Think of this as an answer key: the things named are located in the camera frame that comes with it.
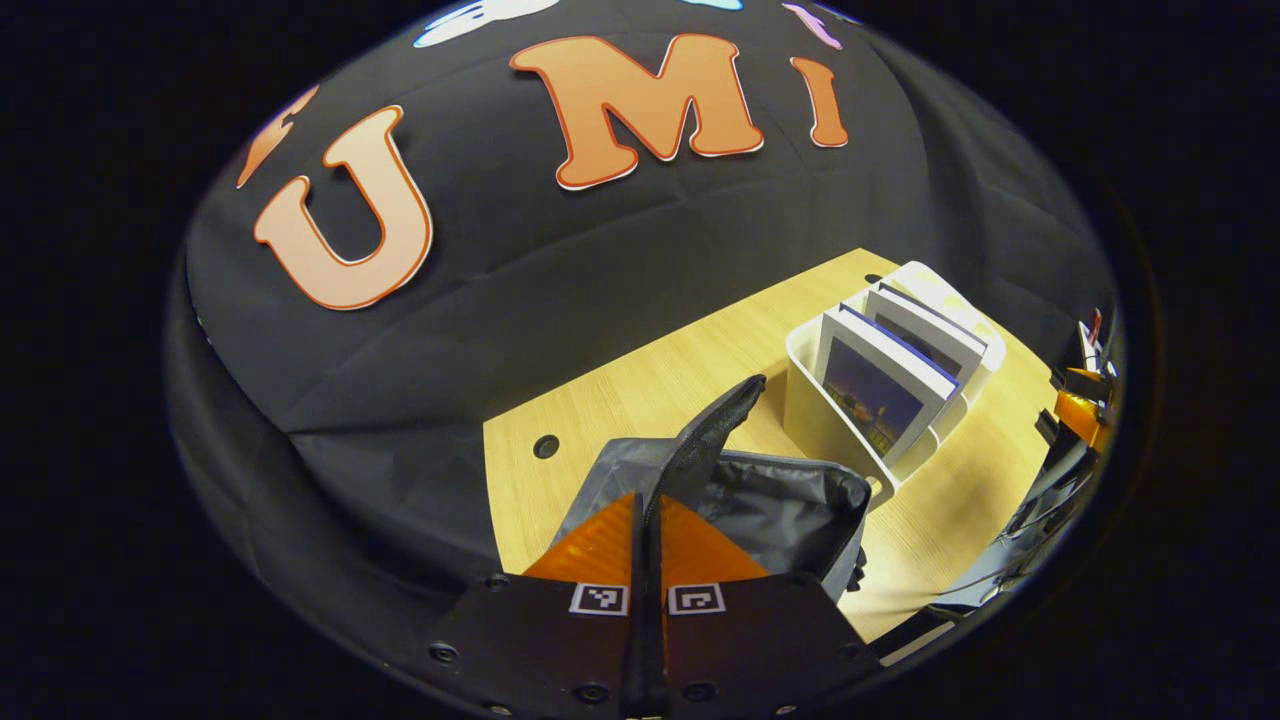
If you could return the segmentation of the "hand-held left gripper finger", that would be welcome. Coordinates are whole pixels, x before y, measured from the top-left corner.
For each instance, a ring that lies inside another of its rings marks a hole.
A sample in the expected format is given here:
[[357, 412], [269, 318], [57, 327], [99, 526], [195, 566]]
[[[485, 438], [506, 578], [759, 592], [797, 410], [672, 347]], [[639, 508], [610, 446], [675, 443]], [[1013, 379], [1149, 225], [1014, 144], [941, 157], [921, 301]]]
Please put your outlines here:
[[663, 719], [814, 719], [881, 674], [822, 584], [768, 573], [698, 512], [645, 519], [645, 703]]
[[527, 571], [471, 584], [429, 633], [428, 682], [485, 719], [626, 717], [644, 685], [644, 511], [625, 495]]

